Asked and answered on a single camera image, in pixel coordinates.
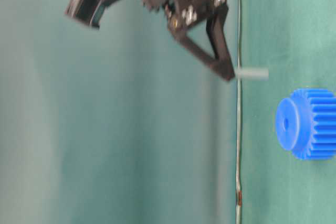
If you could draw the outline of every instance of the wire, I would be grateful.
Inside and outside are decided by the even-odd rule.
[[[241,47],[241,0],[238,0],[238,69],[242,66],[242,59],[240,55]],[[241,205],[242,205],[242,187],[240,184],[240,155],[241,155],[241,139],[242,139],[242,117],[241,117],[241,107],[242,107],[242,85],[241,78],[237,79],[237,153],[236,153],[236,224],[240,224],[242,221]]]

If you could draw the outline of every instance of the teal wall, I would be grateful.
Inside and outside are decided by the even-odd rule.
[[[300,161],[277,141],[278,103],[297,88],[336,91],[336,0],[243,0],[243,223],[335,223],[336,159]]]
[[[68,2],[0,0],[0,223],[233,223],[236,82],[140,0],[100,31]],[[193,36],[210,49],[204,26]]]

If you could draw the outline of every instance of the fabric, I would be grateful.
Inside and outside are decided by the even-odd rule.
[[[242,0],[243,223],[334,223],[336,160],[299,161],[275,133],[278,103],[297,88],[335,91],[336,0]]]
[[[0,223],[233,223],[236,82],[140,0],[0,0]],[[237,0],[225,32],[233,60]],[[205,26],[193,37],[210,49]]]

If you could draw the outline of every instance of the blue gear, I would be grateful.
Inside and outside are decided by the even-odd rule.
[[[298,159],[329,159],[336,153],[336,98],[326,89],[298,89],[277,110],[281,146]]]

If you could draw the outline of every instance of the robotic arm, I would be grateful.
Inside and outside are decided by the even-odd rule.
[[[118,0],[71,0],[66,14],[81,23],[99,28],[104,10]],[[143,0],[149,10],[164,9],[168,29],[183,47],[224,80],[235,74],[226,46],[223,25],[228,12],[226,0]],[[207,20],[206,30],[214,56],[206,53],[187,35],[188,31]]]

